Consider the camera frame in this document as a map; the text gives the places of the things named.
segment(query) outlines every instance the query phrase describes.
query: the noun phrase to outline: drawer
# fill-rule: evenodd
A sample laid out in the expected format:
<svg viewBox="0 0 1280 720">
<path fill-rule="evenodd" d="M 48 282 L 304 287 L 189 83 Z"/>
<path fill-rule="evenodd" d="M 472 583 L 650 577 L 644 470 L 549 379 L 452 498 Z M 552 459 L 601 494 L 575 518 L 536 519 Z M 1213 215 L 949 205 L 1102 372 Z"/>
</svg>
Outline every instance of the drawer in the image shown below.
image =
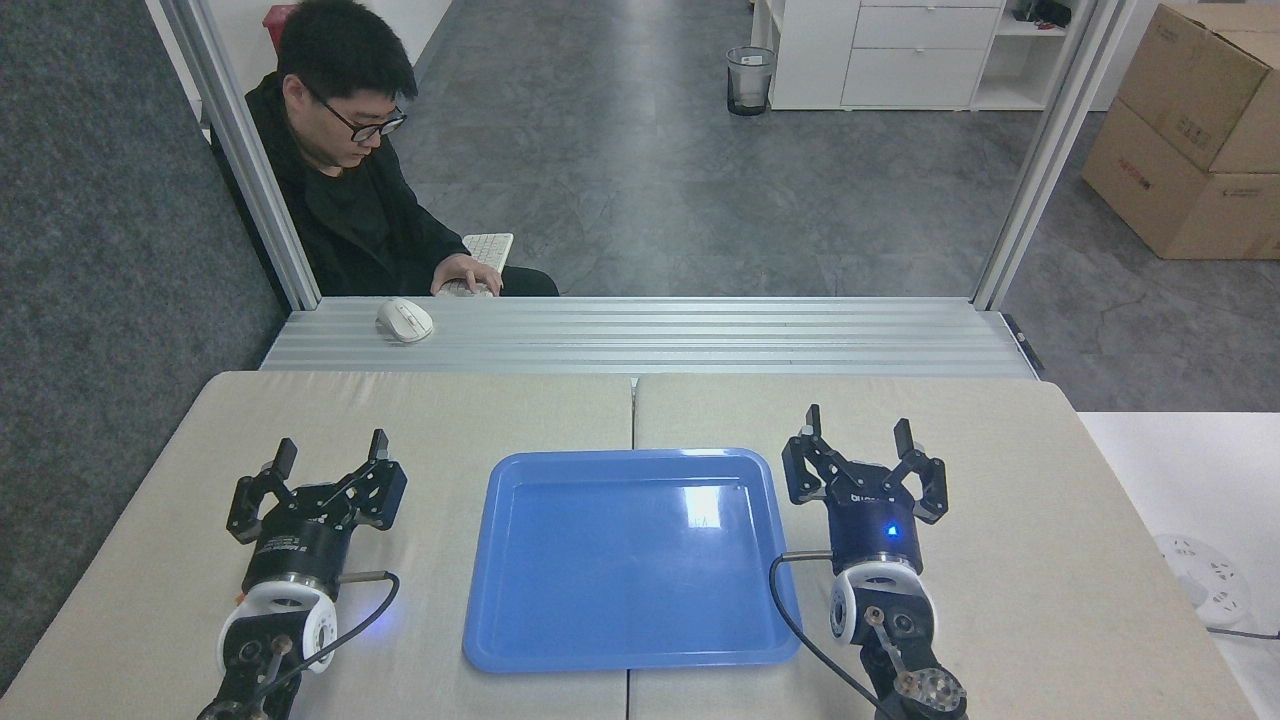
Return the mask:
<svg viewBox="0 0 1280 720">
<path fill-rule="evenodd" d="M 863 8 L 854 47 L 987 50 L 995 8 Z"/>
<path fill-rule="evenodd" d="M 986 50 L 854 50 L 841 105 L 965 108 Z"/>
<path fill-rule="evenodd" d="M 1004 8 L 1004 0 L 863 0 L 863 8 Z"/>
</svg>

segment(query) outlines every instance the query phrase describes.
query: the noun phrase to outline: metal extrusion rail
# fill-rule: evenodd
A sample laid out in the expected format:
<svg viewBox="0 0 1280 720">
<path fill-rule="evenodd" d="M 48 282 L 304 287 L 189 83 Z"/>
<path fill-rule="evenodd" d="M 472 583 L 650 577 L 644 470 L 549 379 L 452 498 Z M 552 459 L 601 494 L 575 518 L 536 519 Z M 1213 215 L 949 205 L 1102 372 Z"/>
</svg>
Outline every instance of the metal extrusion rail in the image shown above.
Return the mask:
<svg viewBox="0 0 1280 720">
<path fill-rule="evenodd" d="M 413 345 L 375 327 L 384 300 L 294 311 L 261 369 L 1036 377 L 1000 314 L 959 297 L 425 297 Z"/>
</svg>

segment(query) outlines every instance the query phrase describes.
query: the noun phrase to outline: printed label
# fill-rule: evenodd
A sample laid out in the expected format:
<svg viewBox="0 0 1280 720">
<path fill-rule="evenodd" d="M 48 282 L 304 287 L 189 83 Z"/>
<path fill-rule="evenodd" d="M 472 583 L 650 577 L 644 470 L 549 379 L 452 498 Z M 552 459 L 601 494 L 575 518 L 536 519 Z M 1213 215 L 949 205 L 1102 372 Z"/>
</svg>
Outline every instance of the printed label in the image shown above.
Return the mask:
<svg viewBox="0 0 1280 720">
<path fill-rule="evenodd" d="M 1120 169 L 1124 170 L 1124 174 L 1126 174 L 1126 176 L 1132 177 L 1134 181 L 1137 181 L 1139 187 L 1142 187 L 1143 190 L 1151 190 L 1151 181 L 1148 181 L 1147 178 L 1144 178 L 1142 176 L 1142 170 L 1139 170 L 1138 168 L 1134 168 L 1129 163 L 1129 160 L 1125 160 L 1124 158 L 1120 158 Z"/>
<path fill-rule="evenodd" d="M 255 555 L 279 551 L 306 552 L 307 546 L 302 544 L 302 538 L 298 536 L 280 536 L 278 538 L 268 539 L 262 543 L 262 547 L 257 548 Z"/>
<path fill-rule="evenodd" d="M 1178 135 L 1181 135 L 1187 140 L 1192 141 L 1192 145 L 1196 147 L 1204 147 L 1210 141 L 1210 133 L 1204 128 L 1193 123 L 1187 115 L 1178 118 Z"/>
</svg>

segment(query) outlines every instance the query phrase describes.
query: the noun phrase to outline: red object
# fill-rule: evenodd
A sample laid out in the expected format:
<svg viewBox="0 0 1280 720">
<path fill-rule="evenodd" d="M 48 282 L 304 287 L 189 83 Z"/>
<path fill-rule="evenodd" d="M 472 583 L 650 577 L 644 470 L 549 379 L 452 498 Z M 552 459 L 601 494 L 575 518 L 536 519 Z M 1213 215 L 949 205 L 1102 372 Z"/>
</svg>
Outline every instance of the red object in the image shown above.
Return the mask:
<svg viewBox="0 0 1280 720">
<path fill-rule="evenodd" d="M 271 5 L 266 17 L 262 18 L 262 27 L 271 33 L 271 45 L 275 46 L 276 55 L 280 54 L 280 33 L 284 32 L 284 20 L 297 9 L 297 5 Z"/>
</svg>

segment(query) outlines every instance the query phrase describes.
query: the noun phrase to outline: cardboard box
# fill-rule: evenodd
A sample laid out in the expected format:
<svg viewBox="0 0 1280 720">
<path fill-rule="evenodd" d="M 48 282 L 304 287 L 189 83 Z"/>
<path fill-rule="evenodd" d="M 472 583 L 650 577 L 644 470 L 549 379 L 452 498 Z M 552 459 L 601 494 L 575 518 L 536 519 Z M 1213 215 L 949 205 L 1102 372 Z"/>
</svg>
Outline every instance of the cardboard box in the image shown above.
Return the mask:
<svg viewBox="0 0 1280 720">
<path fill-rule="evenodd" d="M 1123 100 L 1202 170 L 1280 173 L 1280 6 L 1161 5 Z"/>
<path fill-rule="evenodd" d="M 1166 259 L 1280 259 L 1280 174 L 1207 173 L 1116 100 L 1084 181 Z"/>
</svg>

